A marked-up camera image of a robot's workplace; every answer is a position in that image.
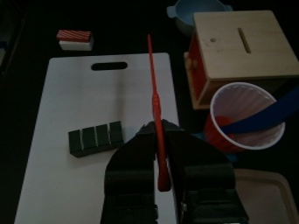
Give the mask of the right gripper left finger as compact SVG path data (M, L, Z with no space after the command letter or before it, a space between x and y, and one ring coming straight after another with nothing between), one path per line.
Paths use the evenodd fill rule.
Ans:
M154 125L149 122L108 161L100 224L156 224L156 221Z

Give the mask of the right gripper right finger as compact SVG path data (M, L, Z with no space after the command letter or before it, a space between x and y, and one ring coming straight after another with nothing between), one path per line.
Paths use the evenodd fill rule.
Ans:
M224 154L165 120L162 132L178 224L248 224Z

